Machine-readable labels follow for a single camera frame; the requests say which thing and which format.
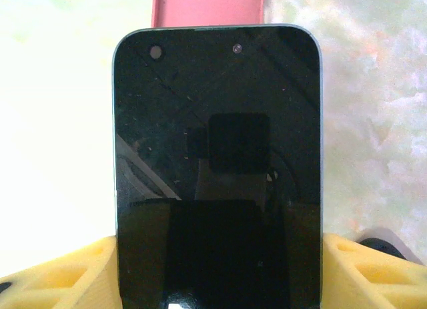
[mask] white marble background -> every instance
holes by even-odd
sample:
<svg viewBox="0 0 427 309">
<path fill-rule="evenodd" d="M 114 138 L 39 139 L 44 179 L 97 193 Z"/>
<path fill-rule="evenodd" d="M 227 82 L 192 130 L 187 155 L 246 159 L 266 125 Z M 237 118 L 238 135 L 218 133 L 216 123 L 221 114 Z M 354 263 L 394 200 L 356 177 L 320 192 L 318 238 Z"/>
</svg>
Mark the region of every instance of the white marble background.
<svg viewBox="0 0 427 309">
<path fill-rule="evenodd" d="M 324 64 L 324 230 L 427 263 L 427 0 L 266 0 Z M 111 58 L 152 0 L 0 0 L 0 276 L 115 234 Z"/>
</svg>

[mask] pink phone case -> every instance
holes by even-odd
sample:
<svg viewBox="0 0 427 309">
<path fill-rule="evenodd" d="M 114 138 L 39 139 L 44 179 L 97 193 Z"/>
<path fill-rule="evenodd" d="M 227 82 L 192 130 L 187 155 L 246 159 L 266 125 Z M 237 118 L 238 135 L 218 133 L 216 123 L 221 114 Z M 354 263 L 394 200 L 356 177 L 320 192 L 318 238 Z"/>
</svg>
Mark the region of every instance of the pink phone case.
<svg viewBox="0 0 427 309">
<path fill-rule="evenodd" d="M 154 0 L 151 26 L 260 24 L 263 6 L 264 0 Z"/>
</svg>

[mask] smartphone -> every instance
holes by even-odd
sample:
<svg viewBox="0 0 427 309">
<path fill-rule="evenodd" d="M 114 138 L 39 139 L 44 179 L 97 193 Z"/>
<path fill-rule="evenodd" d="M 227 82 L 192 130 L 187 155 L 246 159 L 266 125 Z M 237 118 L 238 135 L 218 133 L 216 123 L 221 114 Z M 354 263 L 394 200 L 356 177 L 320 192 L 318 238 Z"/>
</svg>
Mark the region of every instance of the smartphone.
<svg viewBox="0 0 427 309">
<path fill-rule="evenodd" d="M 290 25 L 146 29 L 113 60 L 124 308 L 317 308 L 320 51 Z"/>
</svg>

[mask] marble surface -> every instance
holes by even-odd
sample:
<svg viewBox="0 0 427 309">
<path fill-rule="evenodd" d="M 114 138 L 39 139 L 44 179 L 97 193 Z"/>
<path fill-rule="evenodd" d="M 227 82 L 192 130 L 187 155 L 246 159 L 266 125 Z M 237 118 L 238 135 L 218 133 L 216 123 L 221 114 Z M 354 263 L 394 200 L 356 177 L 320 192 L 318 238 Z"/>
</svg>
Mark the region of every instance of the marble surface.
<svg viewBox="0 0 427 309">
<path fill-rule="evenodd" d="M 427 263 L 427 0 L 266 0 L 324 65 L 324 231 Z M 152 0 L 0 0 L 0 276 L 115 234 L 111 58 Z"/>
<path fill-rule="evenodd" d="M 386 228 L 427 263 L 427 0 L 266 0 L 320 44 L 324 231 Z"/>
</svg>

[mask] pink object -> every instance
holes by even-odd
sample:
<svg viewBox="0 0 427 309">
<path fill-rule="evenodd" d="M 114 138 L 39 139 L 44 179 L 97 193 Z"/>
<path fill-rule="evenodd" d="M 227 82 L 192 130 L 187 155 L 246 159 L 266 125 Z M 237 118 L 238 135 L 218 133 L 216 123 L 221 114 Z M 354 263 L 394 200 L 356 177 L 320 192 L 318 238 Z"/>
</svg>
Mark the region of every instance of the pink object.
<svg viewBox="0 0 427 309">
<path fill-rule="evenodd" d="M 260 24 L 263 8 L 264 0 L 154 0 L 151 26 Z"/>
</svg>

